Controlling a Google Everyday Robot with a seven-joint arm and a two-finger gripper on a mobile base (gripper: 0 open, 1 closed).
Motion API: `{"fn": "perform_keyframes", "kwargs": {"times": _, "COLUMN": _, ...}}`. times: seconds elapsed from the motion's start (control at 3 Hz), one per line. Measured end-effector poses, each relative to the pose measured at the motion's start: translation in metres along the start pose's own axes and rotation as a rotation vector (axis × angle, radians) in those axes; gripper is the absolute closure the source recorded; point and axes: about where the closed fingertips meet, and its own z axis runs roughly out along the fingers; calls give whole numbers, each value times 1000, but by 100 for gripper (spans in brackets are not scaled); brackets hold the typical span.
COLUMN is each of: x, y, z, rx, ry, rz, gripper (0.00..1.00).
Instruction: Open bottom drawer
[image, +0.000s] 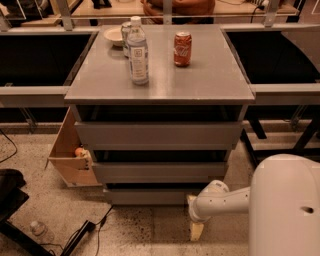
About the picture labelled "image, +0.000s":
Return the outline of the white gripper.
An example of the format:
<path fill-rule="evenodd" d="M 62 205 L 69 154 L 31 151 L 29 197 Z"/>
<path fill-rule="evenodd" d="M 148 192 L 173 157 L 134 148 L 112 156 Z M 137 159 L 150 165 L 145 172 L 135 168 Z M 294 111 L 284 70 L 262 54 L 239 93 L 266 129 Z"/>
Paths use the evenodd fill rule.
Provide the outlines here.
<path fill-rule="evenodd" d="M 226 212 L 228 186 L 219 180 L 210 182 L 197 196 L 187 195 L 190 222 L 190 240 L 198 241 L 204 229 L 204 222 L 212 216 Z"/>

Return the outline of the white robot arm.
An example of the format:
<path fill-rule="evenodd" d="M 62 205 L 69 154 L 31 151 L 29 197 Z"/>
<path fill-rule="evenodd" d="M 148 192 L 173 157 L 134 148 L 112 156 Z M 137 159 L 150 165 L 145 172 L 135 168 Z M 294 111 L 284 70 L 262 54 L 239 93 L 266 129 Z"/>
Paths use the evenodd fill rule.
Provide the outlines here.
<path fill-rule="evenodd" d="M 222 214 L 249 214 L 248 256 L 320 256 L 320 163 L 278 154 L 255 169 L 251 185 L 231 191 L 211 181 L 187 197 L 190 239 Z"/>

